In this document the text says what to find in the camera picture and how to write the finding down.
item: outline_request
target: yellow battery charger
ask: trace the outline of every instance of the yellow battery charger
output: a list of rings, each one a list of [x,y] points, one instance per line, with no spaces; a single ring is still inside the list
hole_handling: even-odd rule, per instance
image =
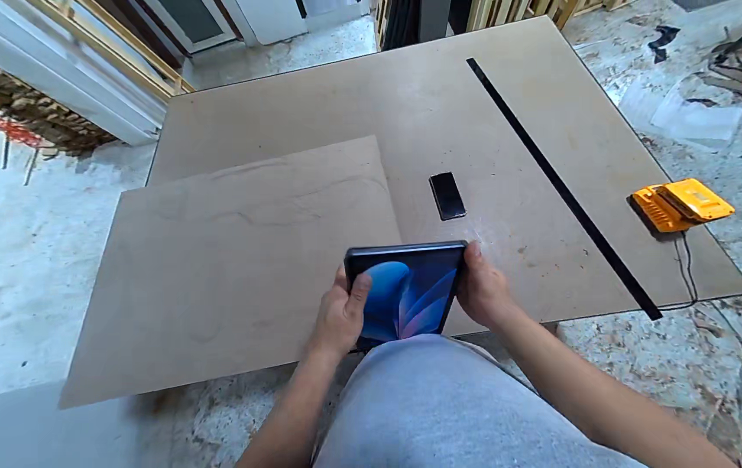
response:
[[[629,197],[656,232],[678,232],[726,218],[734,208],[697,179],[647,186]]]

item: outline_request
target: tablet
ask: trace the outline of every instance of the tablet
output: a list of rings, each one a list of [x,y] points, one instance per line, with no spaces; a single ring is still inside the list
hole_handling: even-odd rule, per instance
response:
[[[356,247],[345,254],[352,285],[362,272],[373,283],[365,303],[360,351],[424,333],[439,334],[464,266],[465,240],[389,247]]]

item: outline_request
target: forearm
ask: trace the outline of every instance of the forearm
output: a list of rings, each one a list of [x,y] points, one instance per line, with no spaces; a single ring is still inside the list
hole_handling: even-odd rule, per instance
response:
[[[495,332],[541,396],[589,439],[645,465],[732,466],[697,431],[597,369],[510,306]]]
[[[236,466],[310,466],[322,405],[341,356],[311,351]]]

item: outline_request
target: concrete floor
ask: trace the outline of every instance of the concrete floor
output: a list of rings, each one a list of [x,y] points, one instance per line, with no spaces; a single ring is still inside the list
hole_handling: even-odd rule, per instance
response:
[[[723,40],[723,26],[740,23],[742,0],[693,13],[668,0],[638,0],[614,12],[576,17],[564,35],[619,102],[637,78],[646,92],[663,96],[680,79],[704,68],[708,50]],[[682,31],[667,47],[667,62],[655,65],[646,44],[658,36],[653,31],[657,24]],[[213,49],[195,57],[195,76],[207,88],[374,51],[373,22],[366,16],[254,51]],[[720,105],[739,102],[728,91],[689,81],[687,98],[709,97]],[[742,270],[742,121],[728,148],[708,153],[640,128],[636,116],[625,116],[673,178],[698,177],[734,204],[737,214],[713,223],[711,230]],[[118,194],[144,183],[151,148],[112,145],[84,162],[44,162],[31,186],[22,187],[25,151],[17,148],[12,167],[0,170],[0,393],[20,389],[0,395],[0,446],[22,447],[16,441],[23,434],[26,445],[39,445],[79,426],[92,426],[95,434],[85,438],[88,445],[78,440],[51,444],[61,453],[42,461],[66,464],[61,463],[70,460],[66,454],[83,448],[108,452],[113,465],[125,465],[126,458],[148,466],[161,461],[209,466],[237,459],[293,366],[100,403],[61,416],[45,403],[65,376]],[[737,456],[741,450],[742,298],[669,312],[659,322],[649,322],[641,312],[565,322],[559,334],[601,369],[690,421],[724,451]],[[509,362],[490,335],[470,341]],[[340,367],[326,409],[333,407],[358,360],[352,356]],[[49,417],[38,416],[39,411]],[[37,430],[39,420],[49,420],[52,429]],[[2,431],[8,427],[16,430]],[[2,452],[0,465],[18,462],[19,453]],[[101,458],[86,463],[106,464]],[[37,459],[32,464],[40,465]]]

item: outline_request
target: door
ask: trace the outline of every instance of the door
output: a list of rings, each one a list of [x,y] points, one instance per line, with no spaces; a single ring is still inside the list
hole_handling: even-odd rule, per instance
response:
[[[232,19],[219,0],[145,1],[189,53],[237,38]]]

